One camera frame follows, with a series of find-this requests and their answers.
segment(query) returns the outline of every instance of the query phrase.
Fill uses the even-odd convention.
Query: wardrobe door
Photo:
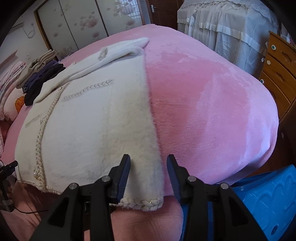
[[[79,49],[107,37],[95,0],[59,1]]]
[[[142,26],[136,0],[95,0],[109,35]]]
[[[38,9],[44,32],[58,59],[78,50],[77,45],[63,16],[59,0],[49,0]]]

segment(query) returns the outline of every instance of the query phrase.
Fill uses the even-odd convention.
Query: pillow
[[[23,94],[22,89],[14,89],[10,93],[3,107],[3,113],[6,120],[15,120],[25,103],[24,99],[25,95]]]

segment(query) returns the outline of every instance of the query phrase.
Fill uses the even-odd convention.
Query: wooden dresser
[[[296,49],[273,32],[269,32],[267,55],[259,80],[276,102],[279,131],[289,139],[296,160]]]

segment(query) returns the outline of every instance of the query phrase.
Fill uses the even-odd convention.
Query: tiled floor
[[[284,138],[282,138],[281,133],[279,133],[276,142],[276,147],[271,157],[261,168],[259,168],[256,172],[252,173],[250,176],[254,176],[265,172],[271,172],[291,164],[296,163],[293,160],[293,154],[292,150],[290,149],[289,142],[285,138],[285,136]]]

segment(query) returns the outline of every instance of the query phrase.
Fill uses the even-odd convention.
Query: blue plastic stool
[[[244,178],[232,189],[254,216],[269,241],[278,241],[296,214],[296,168],[294,165],[274,172]],[[186,226],[188,206],[182,206]],[[208,205],[208,241],[213,240],[213,211]]]

